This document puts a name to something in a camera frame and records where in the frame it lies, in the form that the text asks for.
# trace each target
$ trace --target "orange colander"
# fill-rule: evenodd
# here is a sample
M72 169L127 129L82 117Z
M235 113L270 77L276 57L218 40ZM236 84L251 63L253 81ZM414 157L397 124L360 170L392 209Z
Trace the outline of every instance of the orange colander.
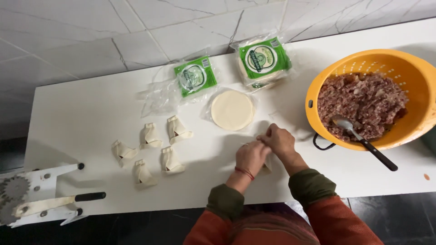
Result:
M397 83L409 97L408 113L397 120L390 132L372 144L379 150L400 146L412 141L436 125L436 68L411 54L373 49L347 56L324 69L307 91L306 115L312 128L323 138L352 150L366 150L359 142L345 142L323 126L318 115L318 94L324 81L331 75L351 72L381 72Z

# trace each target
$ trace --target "metal spoon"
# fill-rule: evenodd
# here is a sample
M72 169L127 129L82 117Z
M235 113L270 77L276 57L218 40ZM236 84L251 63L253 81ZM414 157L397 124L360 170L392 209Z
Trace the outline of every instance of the metal spoon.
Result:
M353 123L346 117L341 115L335 115L332 118L334 124L346 130L350 130L354 136L359 140L359 142L370 151L377 159L381 161L390 171L397 171L398 167L391 160L389 160L385 155L383 155L379 150L377 150L373 145L371 145L362 136L358 135L353 129Z

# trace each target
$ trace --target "plastic bag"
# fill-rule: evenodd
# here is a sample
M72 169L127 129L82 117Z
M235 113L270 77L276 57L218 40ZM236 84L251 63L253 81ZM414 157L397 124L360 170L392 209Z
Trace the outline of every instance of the plastic bag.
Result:
M235 49L243 83L252 92L270 87L295 72L291 62L295 54L283 48L283 40L277 34L272 32L230 45Z
M250 126L251 123L253 122L253 119L254 119L254 117L255 117L255 113L256 113L256 110L257 110L257 105L258 105L258 103L259 103L258 99L257 99L256 97L254 97L253 95L249 94L249 93L243 93L243 92L241 92L241 91L234 90L234 89L231 89L231 88L220 88L220 89L218 89L217 92L214 93L214 94L210 97L208 103L207 103L206 106L203 108L203 110L202 110L202 112L201 112L201 115L200 115L200 118L202 118L202 119L204 119L204 120L206 120L206 121L212 122L212 123L214 123L215 125L219 126L219 125L214 121L214 119L213 119L213 117L212 117L212 104L213 104L214 100L215 100L219 95L221 95L222 93L227 92L227 91L237 91L237 92L239 92L239 93L242 93L242 94L246 95L246 96L250 99L250 101L252 102L252 104L253 104L253 115L252 115L252 120L251 120L251 121L250 121L246 126L244 126L243 128L236 130L236 131L247 132L247 131L249 130L249 128L250 128L249 126Z
M154 82L146 91L137 94L138 99L145 100L141 118L146 116L167 116L177 114L182 96L176 80Z
M182 104L206 100L217 90L217 75L207 49L180 60L174 68L181 89Z

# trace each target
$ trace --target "red string bracelet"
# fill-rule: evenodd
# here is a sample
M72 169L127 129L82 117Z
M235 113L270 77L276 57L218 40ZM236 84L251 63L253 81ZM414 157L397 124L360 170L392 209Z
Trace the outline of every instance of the red string bracelet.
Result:
M248 171L248 170L245 170L245 169L242 169L242 168L238 168L238 167L235 167L235 171L237 171L237 172L241 172L241 173L244 173L244 174L246 174L246 175L248 175L248 177L250 177L250 179L253 181L254 180L254 176L250 173L250 171Z

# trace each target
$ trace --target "green sleeve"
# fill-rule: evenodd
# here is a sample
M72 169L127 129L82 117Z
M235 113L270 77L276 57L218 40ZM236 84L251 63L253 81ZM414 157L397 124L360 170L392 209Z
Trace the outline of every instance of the green sleeve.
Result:
M292 197L303 208L321 199L337 196L336 184L314 169L300 171L289 178Z
M237 190L220 184L212 188L206 210L218 215L223 220L238 218L244 207L244 196Z

